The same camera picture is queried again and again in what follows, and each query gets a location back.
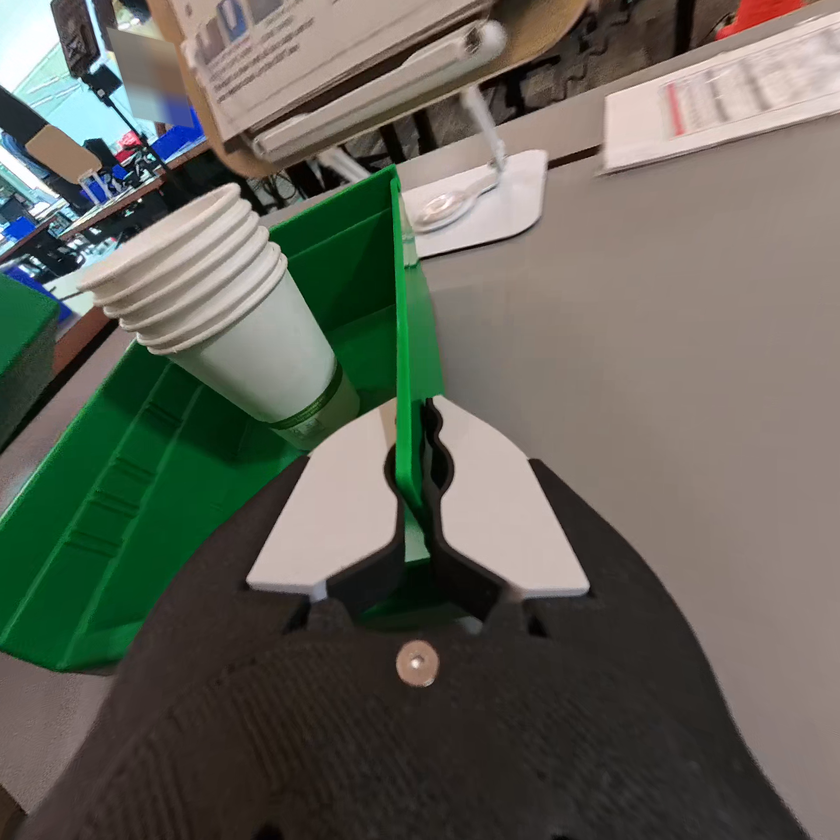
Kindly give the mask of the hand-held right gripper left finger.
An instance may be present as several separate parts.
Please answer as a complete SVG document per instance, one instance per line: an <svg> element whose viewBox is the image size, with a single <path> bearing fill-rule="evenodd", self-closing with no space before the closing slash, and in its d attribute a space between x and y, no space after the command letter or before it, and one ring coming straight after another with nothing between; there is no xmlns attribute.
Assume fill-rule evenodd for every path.
<svg viewBox="0 0 840 840"><path fill-rule="evenodd" d="M351 615L394 592L403 577L396 408L381 404L310 453L246 577L250 589L332 598Z"/></svg>

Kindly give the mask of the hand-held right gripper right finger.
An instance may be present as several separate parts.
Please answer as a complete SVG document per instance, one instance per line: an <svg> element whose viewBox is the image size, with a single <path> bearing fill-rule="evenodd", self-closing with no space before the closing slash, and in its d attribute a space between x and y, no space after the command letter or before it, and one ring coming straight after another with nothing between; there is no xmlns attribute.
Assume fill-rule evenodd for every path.
<svg viewBox="0 0 840 840"><path fill-rule="evenodd" d="M534 465L442 395L426 400L423 497L437 587L484 622L502 603L588 595L590 582Z"/></svg>

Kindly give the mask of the stack of white paper cups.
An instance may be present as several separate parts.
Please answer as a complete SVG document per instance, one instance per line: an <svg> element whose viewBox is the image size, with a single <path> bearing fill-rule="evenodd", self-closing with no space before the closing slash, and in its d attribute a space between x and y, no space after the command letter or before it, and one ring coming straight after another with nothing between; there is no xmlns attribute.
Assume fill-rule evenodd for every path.
<svg viewBox="0 0 840 840"><path fill-rule="evenodd" d="M361 399L289 258L237 184L184 205L80 274L78 289L152 355L309 451Z"/></svg>

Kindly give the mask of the grey desk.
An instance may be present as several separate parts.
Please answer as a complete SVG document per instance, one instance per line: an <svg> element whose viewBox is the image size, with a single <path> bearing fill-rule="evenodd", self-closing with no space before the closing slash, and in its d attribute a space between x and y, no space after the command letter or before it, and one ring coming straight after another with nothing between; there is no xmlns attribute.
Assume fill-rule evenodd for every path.
<svg viewBox="0 0 840 840"><path fill-rule="evenodd" d="M187 561L20 838L838 838L838 116L549 176L427 271L447 397L590 582L363 629L248 591L307 460Z"/></svg>

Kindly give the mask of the wooden document stand white base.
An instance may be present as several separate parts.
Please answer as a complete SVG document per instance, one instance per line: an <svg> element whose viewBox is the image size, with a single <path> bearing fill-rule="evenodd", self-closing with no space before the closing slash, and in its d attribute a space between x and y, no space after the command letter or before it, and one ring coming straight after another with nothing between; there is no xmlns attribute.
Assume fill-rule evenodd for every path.
<svg viewBox="0 0 840 840"><path fill-rule="evenodd" d="M43 166L78 185L95 206L113 198L114 193L100 176L99 158L55 126L48 123L24 147Z"/></svg>
<svg viewBox="0 0 840 840"><path fill-rule="evenodd" d="M499 242L535 225L543 210L549 155L506 151L479 84L519 70L559 42L587 2L493 2L486 14L419 47L387 59L323 91L267 124L221 141L203 89L182 53L182 32L171 2L149 2L163 38L173 44L186 92L206 137L223 163L261 176L317 158L351 182L361 166L340 150L346 142L431 103L458 95L488 146L486 164L404 192L419 257Z"/></svg>

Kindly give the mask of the wooden table black legs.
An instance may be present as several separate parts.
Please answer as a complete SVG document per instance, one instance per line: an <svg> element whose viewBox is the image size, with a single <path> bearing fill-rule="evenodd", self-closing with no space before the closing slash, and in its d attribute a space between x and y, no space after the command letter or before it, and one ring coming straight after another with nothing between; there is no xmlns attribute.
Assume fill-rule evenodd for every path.
<svg viewBox="0 0 840 840"><path fill-rule="evenodd" d="M57 234L54 234L51 229L63 220L59 210L47 215L31 232L19 240L12 241L10 237L3 234L2 262L18 259L24 253L25 248L31 246L41 235L51 234L61 242L66 243L76 236L81 236L90 228L100 229L105 220L127 214L133 210L135 205L140 204L150 196L152 197L154 210L162 207L166 211L183 206L190 199L185 186L178 186L173 175L168 176L161 172L154 175L150 180L143 182L139 187L116 196L105 204L93 207Z"/></svg>

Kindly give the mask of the blue plastic bin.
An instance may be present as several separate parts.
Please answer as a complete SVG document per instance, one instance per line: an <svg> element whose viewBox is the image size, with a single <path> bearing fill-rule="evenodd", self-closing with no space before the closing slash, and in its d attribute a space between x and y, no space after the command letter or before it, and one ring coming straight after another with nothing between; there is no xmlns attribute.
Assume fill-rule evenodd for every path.
<svg viewBox="0 0 840 840"><path fill-rule="evenodd" d="M164 161L177 156L188 146L193 146L205 140L200 125L174 126L151 144L151 148Z"/></svg>

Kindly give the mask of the laminated paper sheet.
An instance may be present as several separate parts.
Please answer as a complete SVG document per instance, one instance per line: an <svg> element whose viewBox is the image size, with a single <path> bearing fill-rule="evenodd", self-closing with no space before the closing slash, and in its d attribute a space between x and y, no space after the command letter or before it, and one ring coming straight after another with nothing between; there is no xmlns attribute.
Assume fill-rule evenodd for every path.
<svg viewBox="0 0 840 840"><path fill-rule="evenodd" d="M615 92L604 101L605 173L839 112L839 13Z"/></svg>

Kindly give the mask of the printed instruction sheet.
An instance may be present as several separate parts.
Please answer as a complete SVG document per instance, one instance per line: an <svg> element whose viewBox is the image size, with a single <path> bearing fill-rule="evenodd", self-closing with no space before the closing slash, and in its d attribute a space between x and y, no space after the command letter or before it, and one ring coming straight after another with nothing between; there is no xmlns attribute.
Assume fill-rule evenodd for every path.
<svg viewBox="0 0 840 840"><path fill-rule="evenodd" d="M480 1L176 1L182 53L227 142L486 14Z"/></svg>

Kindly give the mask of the orange traffic cone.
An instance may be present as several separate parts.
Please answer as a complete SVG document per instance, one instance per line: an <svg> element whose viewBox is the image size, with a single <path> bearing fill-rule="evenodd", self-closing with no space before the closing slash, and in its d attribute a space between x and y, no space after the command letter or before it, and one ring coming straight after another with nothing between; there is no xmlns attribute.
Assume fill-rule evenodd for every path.
<svg viewBox="0 0 840 840"><path fill-rule="evenodd" d="M721 27L715 40L722 40L775 18L798 11L805 1L741 1L733 20Z"/></svg>

